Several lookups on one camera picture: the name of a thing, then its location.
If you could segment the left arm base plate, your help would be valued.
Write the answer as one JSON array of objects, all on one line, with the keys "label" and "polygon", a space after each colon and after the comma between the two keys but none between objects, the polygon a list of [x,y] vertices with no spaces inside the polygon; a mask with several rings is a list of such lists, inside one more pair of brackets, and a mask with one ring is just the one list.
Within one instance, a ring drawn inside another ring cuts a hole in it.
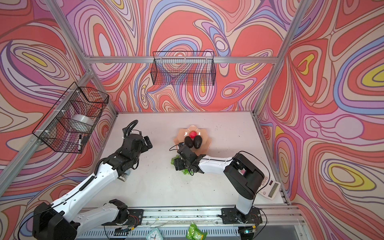
[{"label": "left arm base plate", "polygon": [[114,221],[104,223],[103,226],[137,227],[142,224],[143,215],[143,209],[128,209],[126,213],[119,213]]}]

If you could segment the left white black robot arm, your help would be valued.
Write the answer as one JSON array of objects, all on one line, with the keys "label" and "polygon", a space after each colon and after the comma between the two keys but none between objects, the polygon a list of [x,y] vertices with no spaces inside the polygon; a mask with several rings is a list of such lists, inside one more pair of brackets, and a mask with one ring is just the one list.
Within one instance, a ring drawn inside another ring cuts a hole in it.
[{"label": "left white black robot arm", "polygon": [[124,180],[139,166],[140,155],[153,147],[141,131],[134,133],[134,120],[123,128],[123,143],[114,153],[100,159],[94,172],[67,194],[51,204],[39,204],[32,216],[33,237],[37,240],[74,240],[105,224],[125,225],[130,218],[126,204],[117,199],[82,213],[83,207],[115,180]]}]

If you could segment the green fake grape bunch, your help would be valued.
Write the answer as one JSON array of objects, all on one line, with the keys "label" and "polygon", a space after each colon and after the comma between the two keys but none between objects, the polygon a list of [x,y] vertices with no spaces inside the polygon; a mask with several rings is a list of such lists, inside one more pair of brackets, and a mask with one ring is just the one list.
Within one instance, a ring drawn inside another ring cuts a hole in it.
[{"label": "green fake grape bunch", "polygon": [[192,175],[187,169],[185,161],[180,156],[172,158],[171,164],[175,167],[176,171],[182,171],[184,175]]}]

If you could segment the red fake strawberry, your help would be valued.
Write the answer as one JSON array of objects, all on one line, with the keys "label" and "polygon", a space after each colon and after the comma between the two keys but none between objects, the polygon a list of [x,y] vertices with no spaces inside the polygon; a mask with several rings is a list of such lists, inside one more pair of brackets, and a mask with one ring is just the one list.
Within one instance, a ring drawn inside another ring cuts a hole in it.
[{"label": "red fake strawberry", "polygon": [[196,132],[196,131],[191,131],[190,133],[189,133],[189,137],[192,139],[192,140],[194,140],[195,139],[195,137],[198,135],[198,133]]}]

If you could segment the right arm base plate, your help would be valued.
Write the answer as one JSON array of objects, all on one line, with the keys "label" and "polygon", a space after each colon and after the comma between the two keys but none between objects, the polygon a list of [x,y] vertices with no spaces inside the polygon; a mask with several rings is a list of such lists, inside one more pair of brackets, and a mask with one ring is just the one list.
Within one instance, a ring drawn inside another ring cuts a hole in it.
[{"label": "right arm base plate", "polygon": [[222,208],[221,214],[218,215],[222,219],[223,224],[253,224],[258,226],[263,223],[262,215],[259,208],[252,207],[248,214],[243,214],[236,208]]}]

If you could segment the peach scalloped fruit bowl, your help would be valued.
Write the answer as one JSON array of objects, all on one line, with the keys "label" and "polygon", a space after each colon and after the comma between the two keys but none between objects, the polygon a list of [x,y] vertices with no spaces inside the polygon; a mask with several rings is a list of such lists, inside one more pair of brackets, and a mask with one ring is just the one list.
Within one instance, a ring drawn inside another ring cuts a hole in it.
[{"label": "peach scalloped fruit bowl", "polygon": [[185,143],[197,155],[207,154],[212,143],[206,129],[199,129],[196,126],[190,126],[186,129],[179,129],[174,143]]}]

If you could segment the dark fake avocado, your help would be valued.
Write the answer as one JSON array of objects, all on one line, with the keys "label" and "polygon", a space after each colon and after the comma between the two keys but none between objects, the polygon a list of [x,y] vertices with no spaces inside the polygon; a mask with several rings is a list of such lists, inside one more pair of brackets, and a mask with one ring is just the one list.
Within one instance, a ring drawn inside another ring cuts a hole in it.
[{"label": "dark fake avocado", "polygon": [[194,147],[194,141],[192,140],[191,137],[189,136],[186,136],[185,139],[184,139],[184,143],[185,145],[188,147],[188,148],[193,148]]},{"label": "dark fake avocado", "polygon": [[200,149],[203,144],[203,138],[200,135],[194,137],[194,148]]}]

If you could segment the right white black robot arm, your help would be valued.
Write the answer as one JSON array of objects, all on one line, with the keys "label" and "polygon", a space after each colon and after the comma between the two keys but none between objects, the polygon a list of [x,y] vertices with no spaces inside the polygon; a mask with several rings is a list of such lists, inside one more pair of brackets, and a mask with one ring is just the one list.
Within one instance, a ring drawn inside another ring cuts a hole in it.
[{"label": "right white black robot arm", "polygon": [[246,224],[252,220],[255,197],[265,179],[265,174],[243,155],[243,151],[231,158],[213,158],[195,154],[185,143],[177,144],[178,157],[174,160],[176,171],[194,174],[219,174],[227,177],[239,194],[233,208],[223,208],[219,217],[224,224]]}]

